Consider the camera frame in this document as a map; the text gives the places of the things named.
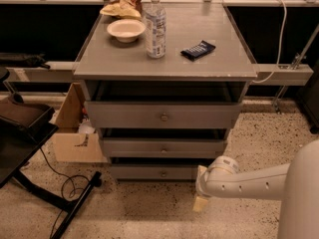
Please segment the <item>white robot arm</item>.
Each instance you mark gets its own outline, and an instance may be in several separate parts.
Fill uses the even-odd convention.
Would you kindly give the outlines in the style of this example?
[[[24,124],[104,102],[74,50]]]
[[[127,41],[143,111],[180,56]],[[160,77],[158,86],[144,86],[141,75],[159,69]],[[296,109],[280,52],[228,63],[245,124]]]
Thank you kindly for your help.
[[[212,196],[279,200],[277,239],[319,239],[319,140],[302,146],[287,164],[249,172],[220,156],[197,168],[195,188],[197,212]]]

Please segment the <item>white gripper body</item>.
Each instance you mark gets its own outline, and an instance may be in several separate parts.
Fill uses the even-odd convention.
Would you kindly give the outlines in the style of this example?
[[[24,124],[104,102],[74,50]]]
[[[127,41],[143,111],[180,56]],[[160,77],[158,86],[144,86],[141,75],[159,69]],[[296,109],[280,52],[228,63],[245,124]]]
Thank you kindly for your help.
[[[225,176],[236,174],[238,163],[231,157],[219,156],[209,167],[197,168],[196,192],[201,197],[232,197],[234,193],[227,189]]]

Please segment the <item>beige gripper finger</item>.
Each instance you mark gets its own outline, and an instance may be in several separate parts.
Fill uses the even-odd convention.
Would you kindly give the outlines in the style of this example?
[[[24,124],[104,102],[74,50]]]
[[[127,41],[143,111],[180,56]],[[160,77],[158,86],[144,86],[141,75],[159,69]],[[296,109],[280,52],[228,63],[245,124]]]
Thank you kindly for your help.
[[[194,212],[201,212],[203,208],[208,203],[208,198],[203,195],[202,193],[202,186],[201,186],[201,178],[204,175],[204,173],[207,171],[207,168],[200,165],[197,168],[197,176],[195,181],[195,195],[194,195],[194,201],[193,201],[193,207],[192,210]]]

